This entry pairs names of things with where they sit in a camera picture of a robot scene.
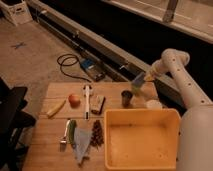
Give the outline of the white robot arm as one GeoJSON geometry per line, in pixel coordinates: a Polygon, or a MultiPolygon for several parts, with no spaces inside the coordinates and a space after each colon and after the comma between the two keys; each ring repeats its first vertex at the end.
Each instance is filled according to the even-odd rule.
{"type": "Polygon", "coordinates": [[[179,129],[176,171],[213,171],[213,101],[186,71],[189,60],[187,52],[165,49],[145,80],[170,72],[186,107],[179,129]]]}

